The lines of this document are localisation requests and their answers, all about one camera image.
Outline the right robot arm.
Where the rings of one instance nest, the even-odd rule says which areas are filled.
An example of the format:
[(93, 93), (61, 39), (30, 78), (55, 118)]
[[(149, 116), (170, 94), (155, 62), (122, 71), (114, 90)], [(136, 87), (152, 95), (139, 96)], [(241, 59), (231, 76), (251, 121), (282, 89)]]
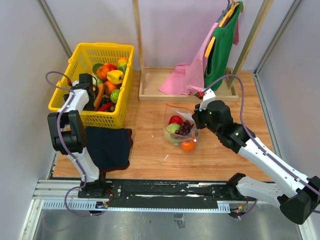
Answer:
[(237, 173), (229, 181), (227, 196), (242, 196), (267, 202), (279, 208), (291, 222), (302, 225), (320, 204), (320, 178), (299, 172), (273, 153), (245, 125), (234, 122), (230, 108), (221, 100), (196, 104), (192, 119), (197, 129), (207, 128), (221, 144), (260, 168), (273, 184), (256, 181)]

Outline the purple grape bunch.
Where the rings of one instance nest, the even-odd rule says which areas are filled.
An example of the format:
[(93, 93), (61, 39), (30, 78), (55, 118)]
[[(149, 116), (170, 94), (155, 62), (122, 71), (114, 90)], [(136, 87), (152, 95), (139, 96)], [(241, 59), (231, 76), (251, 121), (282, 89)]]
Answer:
[(175, 134), (186, 136), (191, 132), (193, 126), (194, 124), (192, 124), (189, 120), (183, 121), (180, 125), (180, 128), (175, 131)]

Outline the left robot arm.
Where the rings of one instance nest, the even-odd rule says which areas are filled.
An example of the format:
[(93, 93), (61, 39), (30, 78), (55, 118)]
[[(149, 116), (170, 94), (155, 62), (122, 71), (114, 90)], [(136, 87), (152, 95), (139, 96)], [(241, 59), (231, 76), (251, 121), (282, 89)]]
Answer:
[(95, 94), (92, 75), (81, 73), (78, 84), (70, 88), (54, 85), (49, 81), (50, 74), (65, 74), (50, 71), (45, 75), (46, 81), (59, 90), (67, 91), (68, 98), (63, 106), (47, 116), (50, 139), (53, 148), (72, 161), (80, 173), (83, 188), (91, 183), (89, 191), (96, 198), (107, 193), (107, 185), (99, 179), (100, 171), (94, 164), (87, 150), (88, 140), (81, 113), (84, 109), (93, 109)]

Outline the clear zip top bag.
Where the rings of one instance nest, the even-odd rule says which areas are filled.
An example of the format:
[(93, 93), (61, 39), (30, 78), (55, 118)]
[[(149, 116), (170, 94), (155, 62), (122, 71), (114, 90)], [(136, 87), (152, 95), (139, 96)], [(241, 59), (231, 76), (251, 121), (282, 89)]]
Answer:
[(172, 145), (175, 145), (175, 146), (178, 146), (181, 148), (181, 146), (180, 146), (181, 142), (188, 141), (188, 140), (194, 140), (196, 142), (196, 146), (197, 146), (197, 138), (199, 137), (199, 131), (197, 130), (195, 122), (192, 119), (192, 114), (193, 114), (193, 111), (188, 108), (181, 107), (181, 106), (174, 106), (174, 105), (171, 105), (168, 103), (165, 105), (165, 112), (164, 112), (164, 119), (163, 119), (163, 131), (164, 131), (165, 127), (167, 127), (169, 125), (170, 118), (174, 115), (180, 116), (183, 119), (183, 121), (189, 120), (192, 124), (194, 124), (194, 126), (192, 127), (192, 129), (188, 135), (177, 134), (178, 139), (180, 140), (180, 143), (179, 144), (172, 144)]

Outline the orange pumpkin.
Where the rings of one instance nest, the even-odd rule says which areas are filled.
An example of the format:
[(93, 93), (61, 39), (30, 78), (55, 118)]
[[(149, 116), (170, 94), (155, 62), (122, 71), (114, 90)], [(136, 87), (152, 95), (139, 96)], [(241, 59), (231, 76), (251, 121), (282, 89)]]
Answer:
[(103, 82), (108, 80), (108, 72), (110, 72), (110, 68), (106, 65), (102, 65), (100, 66), (97, 70), (96, 70), (96, 75), (99, 79), (101, 79)]

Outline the red apple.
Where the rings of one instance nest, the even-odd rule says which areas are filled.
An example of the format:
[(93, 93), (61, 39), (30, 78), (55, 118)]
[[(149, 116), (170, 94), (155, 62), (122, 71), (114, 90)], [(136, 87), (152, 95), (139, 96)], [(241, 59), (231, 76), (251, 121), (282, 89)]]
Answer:
[(181, 125), (183, 123), (183, 119), (179, 116), (179, 115), (173, 115), (170, 117), (169, 119), (169, 125), (170, 124), (178, 124), (178, 125)]

